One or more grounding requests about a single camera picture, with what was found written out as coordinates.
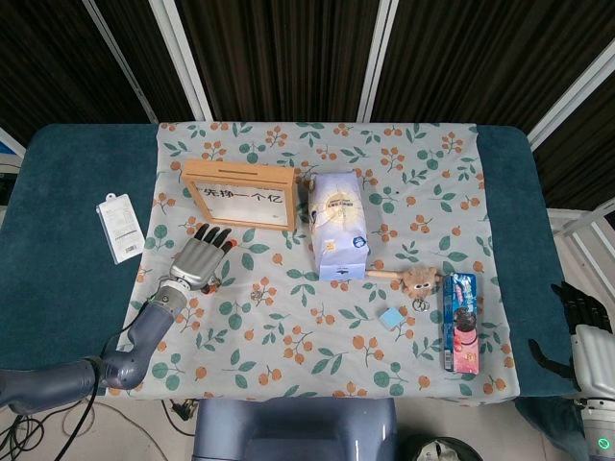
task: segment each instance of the wooden picture frame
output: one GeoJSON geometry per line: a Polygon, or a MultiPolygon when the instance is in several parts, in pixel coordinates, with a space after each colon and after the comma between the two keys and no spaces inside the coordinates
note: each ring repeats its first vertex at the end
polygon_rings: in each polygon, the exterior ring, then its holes
{"type": "Polygon", "coordinates": [[[189,159],[182,180],[208,222],[295,230],[294,168],[189,159]]]}

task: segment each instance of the plush toy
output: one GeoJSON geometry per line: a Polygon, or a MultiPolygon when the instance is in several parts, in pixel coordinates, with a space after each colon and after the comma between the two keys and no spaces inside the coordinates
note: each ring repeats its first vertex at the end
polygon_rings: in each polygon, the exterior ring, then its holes
{"type": "Polygon", "coordinates": [[[435,267],[422,266],[414,267],[405,272],[365,271],[365,275],[384,279],[398,279],[403,286],[403,292],[414,300],[412,307],[417,311],[425,311],[430,308],[430,304],[425,301],[425,298],[431,294],[435,284],[442,280],[442,276],[438,275],[438,270],[435,267]]]}

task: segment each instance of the black curtain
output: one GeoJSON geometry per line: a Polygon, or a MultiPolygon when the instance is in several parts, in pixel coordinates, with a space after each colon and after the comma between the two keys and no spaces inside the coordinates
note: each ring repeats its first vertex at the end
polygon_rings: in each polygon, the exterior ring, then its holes
{"type": "Polygon", "coordinates": [[[612,0],[402,0],[372,121],[528,133],[613,37],[612,0]]]}
{"type": "Polygon", "coordinates": [[[161,121],[192,120],[182,84],[147,0],[97,0],[115,41],[161,121]]]}
{"type": "Polygon", "coordinates": [[[81,1],[0,1],[0,126],[27,145],[49,123],[148,122],[81,1]]]}
{"type": "Polygon", "coordinates": [[[615,74],[534,152],[547,206],[594,209],[615,197],[615,74]]]}
{"type": "Polygon", "coordinates": [[[177,5],[216,119],[357,119],[378,0],[177,5]]]}

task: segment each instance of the small blue cube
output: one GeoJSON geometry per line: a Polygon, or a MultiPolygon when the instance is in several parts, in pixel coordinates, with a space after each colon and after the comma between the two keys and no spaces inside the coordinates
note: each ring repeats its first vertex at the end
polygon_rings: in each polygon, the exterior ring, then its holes
{"type": "Polygon", "coordinates": [[[379,317],[382,324],[386,327],[386,329],[393,329],[401,322],[404,321],[404,316],[400,314],[400,311],[389,307],[386,311],[379,317]]]}

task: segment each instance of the blue snack box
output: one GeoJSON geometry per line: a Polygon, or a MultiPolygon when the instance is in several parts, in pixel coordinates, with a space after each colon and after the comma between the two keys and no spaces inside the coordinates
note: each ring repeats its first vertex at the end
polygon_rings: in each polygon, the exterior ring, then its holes
{"type": "Polygon", "coordinates": [[[474,274],[449,274],[442,284],[444,296],[444,369],[479,373],[477,329],[477,278],[474,274]]]}

